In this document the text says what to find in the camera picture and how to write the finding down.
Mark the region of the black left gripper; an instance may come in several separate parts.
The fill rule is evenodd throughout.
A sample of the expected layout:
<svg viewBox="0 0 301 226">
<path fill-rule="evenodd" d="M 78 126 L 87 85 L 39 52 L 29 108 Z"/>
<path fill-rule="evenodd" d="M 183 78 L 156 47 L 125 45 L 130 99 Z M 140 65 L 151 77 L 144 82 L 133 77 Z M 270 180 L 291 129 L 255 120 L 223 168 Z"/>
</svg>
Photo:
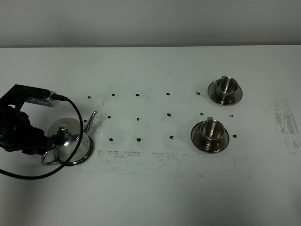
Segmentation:
<svg viewBox="0 0 301 226">
<path fill-rule="evenodd" d="M 56 135 L 47 137 L 43 130 L 33 127 L 26 113 L 11 106 L 0 108 L 0 146 L 7 152 L 44 155 L 55 141 Z"/>
</svg>

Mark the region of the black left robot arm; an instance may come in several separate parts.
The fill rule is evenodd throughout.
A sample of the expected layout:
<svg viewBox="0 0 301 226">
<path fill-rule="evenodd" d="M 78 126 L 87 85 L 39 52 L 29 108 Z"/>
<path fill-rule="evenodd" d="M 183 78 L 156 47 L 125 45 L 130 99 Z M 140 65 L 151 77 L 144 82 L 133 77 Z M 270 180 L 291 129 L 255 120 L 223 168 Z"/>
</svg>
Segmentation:
<svg viewBox="0 0 301 226">
<path fill-rule="evenodd" d="M 0 146 L 7 152 L 44 155 L 54 147 L 54 141 L 32 126 L 26 113 L 8 105 L 0 107 Z"/>
</svg>

